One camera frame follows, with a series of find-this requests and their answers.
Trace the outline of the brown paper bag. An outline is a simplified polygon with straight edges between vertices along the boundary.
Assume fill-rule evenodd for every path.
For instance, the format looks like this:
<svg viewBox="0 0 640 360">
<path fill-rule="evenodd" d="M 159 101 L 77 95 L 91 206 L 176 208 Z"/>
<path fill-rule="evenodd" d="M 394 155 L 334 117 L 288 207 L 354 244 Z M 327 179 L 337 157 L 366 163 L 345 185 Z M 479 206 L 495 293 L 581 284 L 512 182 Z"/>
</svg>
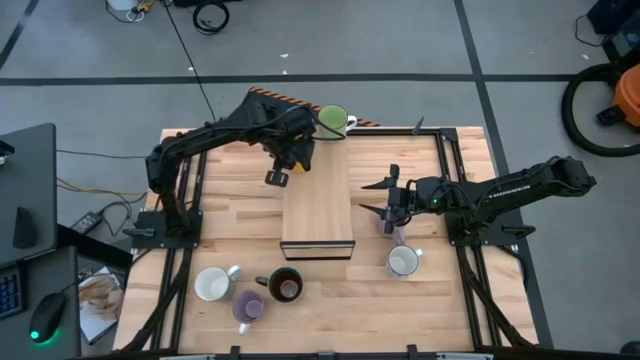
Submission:
<svg viewBox="0 0 640 360">
<path fill-rule="evenodd" d="M 120 314 L 124 291 L 112 274 L 95 274 L 78 287 L 81 310 L 104 320 L 116 320 Z"/>
</svg>

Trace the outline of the teal brown glazed mug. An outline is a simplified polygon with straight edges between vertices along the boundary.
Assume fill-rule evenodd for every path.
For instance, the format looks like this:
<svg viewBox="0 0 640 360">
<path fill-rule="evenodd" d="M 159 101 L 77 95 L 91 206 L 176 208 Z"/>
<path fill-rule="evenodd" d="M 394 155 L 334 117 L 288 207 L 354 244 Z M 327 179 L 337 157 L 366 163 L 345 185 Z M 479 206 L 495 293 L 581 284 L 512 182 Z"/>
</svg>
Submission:
<svg viewBox="0 0 640 360">
<path fill-rule="evenodd" d="M 279 303 L 296 301 L 304 288 L 301 274 L 290 267 L 275 270 L 270 276 L 257 276 L 255 282 L 268 289 L 270 296 Z"/>
</svg>

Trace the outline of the lilac ribbed mug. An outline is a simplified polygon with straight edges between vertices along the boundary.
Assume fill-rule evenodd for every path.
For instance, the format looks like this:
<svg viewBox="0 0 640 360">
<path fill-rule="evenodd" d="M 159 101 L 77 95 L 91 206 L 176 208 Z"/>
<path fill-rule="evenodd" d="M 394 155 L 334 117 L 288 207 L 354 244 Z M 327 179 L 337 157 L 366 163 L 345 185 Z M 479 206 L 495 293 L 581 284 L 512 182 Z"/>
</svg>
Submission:
<svg viewBox="0 0 640 360">
<path fill-rule="evenodd" d="M 396 246 L 406 244 L 406 236 L 404 227 L 408 220 L 401 218 L 400 220 L 388 221 L 381 218 L 377 223 L 377 229 L 381 236 L 392 239 Z"/>
</svg>

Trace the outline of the black ramp orange striped edge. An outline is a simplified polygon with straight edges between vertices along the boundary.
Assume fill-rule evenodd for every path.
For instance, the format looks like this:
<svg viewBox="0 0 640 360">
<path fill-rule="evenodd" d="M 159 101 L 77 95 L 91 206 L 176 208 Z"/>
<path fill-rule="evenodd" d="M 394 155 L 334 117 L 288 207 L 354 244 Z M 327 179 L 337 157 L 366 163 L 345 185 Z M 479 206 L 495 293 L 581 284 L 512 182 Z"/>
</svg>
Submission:
<svg viewBox="0 0 640 360">
<path fill-rule="evenodd" d="M 283 95 L 269 89 L 260 87 L 250 87 L 247 94 L 251 98 L 255 98 L 259 101 L 267 102 L 270 104 L 278 105 L 284 108 L 289 108 L 294 105 L 306 106 L 315 112 L 319 112 L 323 105 L 318 105 L 312 102 L 301 100 L 299 98 Z"/>
</svg>

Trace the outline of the black keyboard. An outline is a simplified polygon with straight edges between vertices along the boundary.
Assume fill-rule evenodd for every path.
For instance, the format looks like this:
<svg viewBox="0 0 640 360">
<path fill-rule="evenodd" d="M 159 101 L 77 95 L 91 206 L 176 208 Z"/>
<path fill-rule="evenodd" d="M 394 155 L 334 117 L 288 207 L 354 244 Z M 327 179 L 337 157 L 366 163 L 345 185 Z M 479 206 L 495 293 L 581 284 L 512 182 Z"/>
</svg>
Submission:
<svg viewBox="0 0 640 360">
<path fill-rule="evenodd" d="M 0 320 L 27 308 L 25 270 L 19 264 L 0 268 Z"/>
</svg>

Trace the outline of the black aluminium table frame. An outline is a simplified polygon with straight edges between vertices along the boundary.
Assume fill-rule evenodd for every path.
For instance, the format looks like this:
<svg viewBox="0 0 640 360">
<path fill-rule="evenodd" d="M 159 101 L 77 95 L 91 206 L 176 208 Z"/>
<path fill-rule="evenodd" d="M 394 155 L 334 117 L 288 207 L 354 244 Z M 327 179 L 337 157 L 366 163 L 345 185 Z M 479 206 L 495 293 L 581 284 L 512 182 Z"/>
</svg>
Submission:
<svg viewBox="0 0 640 360">
<path fill-rule="evenodd" d="M 385 194 L 371 184 L 391 164 L 404 178 L 437 175 L 462 164 L 469 179 L 481 181 L 494 171 L 484 131 L 460 127 L 457 145 L 426 128 L 413 135 L 407 127 L 359 127 L 346 140 L 352 230 L 356 245 L 348 260 L 298 261 L 302 296 L 290 305 L 266 303 L 265 315 L 246 335 L 229 302 L 206 302 L 193 289 L 176 298 L 162 323 L 160 343 L 168 346 L 178 331 L 182 355 L 222 360 L 232 350 L 241 359 L 432 360 L 438 353 L 469 352 L 474 347 L 457 253 L 441 217 L 416 217 L 408 242 L 423 252 L 418 271 L 406 278 L 390 275 L 384 255 L 390 240 L 376 229 L 373 208 Z M 202 238 L 193 251 L 192 273 L 209 266 L 240 265 L 239 290 L 255 288 L 255 277 L 286 263 L 280 250 L 282 189 L 264 177 L 270 158 L 258 146 L 233 143 L 194 159 L 189 184 L 202 190 Z"/>
</svg>

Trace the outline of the grey desk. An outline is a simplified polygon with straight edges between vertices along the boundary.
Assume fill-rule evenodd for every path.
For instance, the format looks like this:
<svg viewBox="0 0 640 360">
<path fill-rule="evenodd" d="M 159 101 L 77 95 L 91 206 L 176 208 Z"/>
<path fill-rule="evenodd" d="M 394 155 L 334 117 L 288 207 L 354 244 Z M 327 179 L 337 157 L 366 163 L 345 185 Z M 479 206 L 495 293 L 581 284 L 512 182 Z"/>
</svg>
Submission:
<svg viewBox="0 0 640 360">
<path fill-rule="evenodd" d="M 0 135 L 14 148 L 0 167 L 0 268 L 25 270 L 27 308 L 0 320 L 0 360 L 67 360 L 80 354 L 76 281 L 77 250 L 58 239 L 56 129 L 47 123 Z M 13 246 L 16 209 L 28 209 L 37 227 L 35 246 Z M 43 297 L 61 292 L 66 306 L 53 337 L 42 344 L 29 338 L 31 316 Z"/>
</svg>

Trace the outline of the teal mug white interior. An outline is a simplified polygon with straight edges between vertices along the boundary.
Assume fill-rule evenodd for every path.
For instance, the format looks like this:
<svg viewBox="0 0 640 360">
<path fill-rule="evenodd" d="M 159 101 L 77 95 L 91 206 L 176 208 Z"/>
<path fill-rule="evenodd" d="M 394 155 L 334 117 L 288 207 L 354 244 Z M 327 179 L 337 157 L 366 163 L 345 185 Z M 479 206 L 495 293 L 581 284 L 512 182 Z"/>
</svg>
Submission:
<svg viewBox="0 0 640 360">
<path fill-rule="evenodd" d="M 235 284 L 241 272 L 240 265 L 233 265 L 229 269 L 208 267 L 202 270 L 194 283 L 196 295 L 206 302 L 230 299 L 233 296 Z"/>
</svg>

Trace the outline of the white blue-patterned mug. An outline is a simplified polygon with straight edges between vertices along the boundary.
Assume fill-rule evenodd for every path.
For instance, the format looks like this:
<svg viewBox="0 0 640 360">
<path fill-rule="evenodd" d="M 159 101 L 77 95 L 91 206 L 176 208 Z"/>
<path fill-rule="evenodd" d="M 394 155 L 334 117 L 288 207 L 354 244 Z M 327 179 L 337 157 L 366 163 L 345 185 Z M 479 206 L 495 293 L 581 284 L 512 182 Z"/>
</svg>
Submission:
<svg viewBox="0 0 640 360">
<path fill-rule="evenodd" d="M 393 247 L 386 257 L 386 270 L 395 276 L 409 276 L 417 271 L 420 265 L 421 249 L 413 249 L 407 245 Z"/>
</svg>

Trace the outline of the wooden shelf black metal frame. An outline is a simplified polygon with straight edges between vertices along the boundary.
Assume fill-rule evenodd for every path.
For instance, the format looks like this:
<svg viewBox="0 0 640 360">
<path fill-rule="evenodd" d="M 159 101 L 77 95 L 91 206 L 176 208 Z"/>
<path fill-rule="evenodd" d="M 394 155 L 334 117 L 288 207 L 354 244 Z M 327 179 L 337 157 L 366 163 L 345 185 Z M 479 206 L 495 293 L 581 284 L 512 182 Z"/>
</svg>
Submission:
<svg viewBox="0 0 640 360">
<path fill-rule="evenodd" d="M 280 249 L 287 260 L 352 257 L 355 239 L 345 140 L 316 142 L 311 170 L 289 175 L 282 220 Z"/>
</svg>

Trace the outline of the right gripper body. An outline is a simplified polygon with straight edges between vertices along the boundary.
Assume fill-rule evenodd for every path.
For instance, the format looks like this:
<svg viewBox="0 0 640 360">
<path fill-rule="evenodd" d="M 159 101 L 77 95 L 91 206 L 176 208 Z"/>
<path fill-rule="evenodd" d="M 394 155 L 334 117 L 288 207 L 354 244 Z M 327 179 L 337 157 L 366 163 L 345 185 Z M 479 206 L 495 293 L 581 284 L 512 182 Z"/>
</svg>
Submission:
<svg viewBox="0 0 640 360">
<path fill-rule="evenodd" d="M 399 187 L 399 175 L 400 167 L 391 164 L 390 175 L 385 181 L 388 199 L 383 211 L 383 230 L 386 234 L 392 234 L 396 227 L 406 225 L 414 215 L 425 213 L 429 207 L 430 178 L 410 179 L 404 187 Z"/>
</svg>

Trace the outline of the white paper sheet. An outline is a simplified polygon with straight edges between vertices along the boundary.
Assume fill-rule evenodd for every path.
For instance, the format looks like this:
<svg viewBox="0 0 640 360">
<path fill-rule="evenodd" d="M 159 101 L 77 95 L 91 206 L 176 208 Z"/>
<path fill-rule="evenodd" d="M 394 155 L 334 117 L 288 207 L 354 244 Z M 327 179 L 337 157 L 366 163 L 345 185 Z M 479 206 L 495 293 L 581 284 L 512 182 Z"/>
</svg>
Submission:
<svg viewBox="0 0 640 360">
<path fill-rule="evenodd" d="M 119 280 L 120 274 L 111 272 L 107 267 L 103 267 L 101 270 L 99 270 L 95 274 L 112 274 L 116 277 L 116 279 L 119 281 L 119 284 L 120 284 L 120 280 Z M 90 314 L 86 310 L 81 310 L 80 304 L 79 304 L 79 315 L 80 315 L 80 329 L 88 344 L 94 344 L 108 330 L 110 330 L 114 325 L 116 325 L 119 319 L 119 316 L 118 316 L 116 320 L 104 320 L 96 315 Z"/>
</svg>

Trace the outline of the black wedge-shaped desk item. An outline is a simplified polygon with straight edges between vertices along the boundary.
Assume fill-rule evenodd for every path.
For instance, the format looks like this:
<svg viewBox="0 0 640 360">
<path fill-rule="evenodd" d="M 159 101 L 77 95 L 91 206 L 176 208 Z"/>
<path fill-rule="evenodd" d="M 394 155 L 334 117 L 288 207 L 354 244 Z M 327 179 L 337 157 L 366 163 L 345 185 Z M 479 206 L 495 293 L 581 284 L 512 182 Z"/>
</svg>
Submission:
<svg viewBox="0 0 640 360">
<path fill-rule="evenodd" d="M 35 246 L 37 240 L 37 227 L 32 213 L 26 208 L 18 207 L 16 209 L 13 246 L 18 249 L 28 249 Z"/>
</svg>

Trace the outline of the purple and white mug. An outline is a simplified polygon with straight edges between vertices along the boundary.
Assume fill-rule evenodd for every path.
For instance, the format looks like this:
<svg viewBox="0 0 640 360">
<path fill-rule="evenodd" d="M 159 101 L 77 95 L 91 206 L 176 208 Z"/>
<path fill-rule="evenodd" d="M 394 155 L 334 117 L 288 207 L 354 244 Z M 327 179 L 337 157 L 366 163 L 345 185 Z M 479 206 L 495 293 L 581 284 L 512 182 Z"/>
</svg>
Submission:
<svg viewBox="0 0 640 360">
<path fill-rule="evenodd" d="M 232 314 L 239 323 L 238 333 L 245 335 L 252 323 L 264 313 L 264 300 L 256 291 L 247 290 L 238 294 L 233 302 Z"/>
</svg>

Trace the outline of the green and white mug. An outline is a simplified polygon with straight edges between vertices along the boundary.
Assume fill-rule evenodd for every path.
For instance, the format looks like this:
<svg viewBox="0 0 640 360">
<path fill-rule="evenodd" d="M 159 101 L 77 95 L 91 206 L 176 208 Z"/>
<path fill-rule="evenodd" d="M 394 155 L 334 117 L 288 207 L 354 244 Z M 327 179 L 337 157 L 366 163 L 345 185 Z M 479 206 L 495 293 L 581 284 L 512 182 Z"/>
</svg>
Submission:
<svg viewBox="0 0 640 360">
<path fill-rule="evenodd" d="M 319 124 L 314 135 L 316 140 L 342 140 L 357 126 L 357 118 L 338 105 L 326 105 L 318 112 Z"/>
</svg>

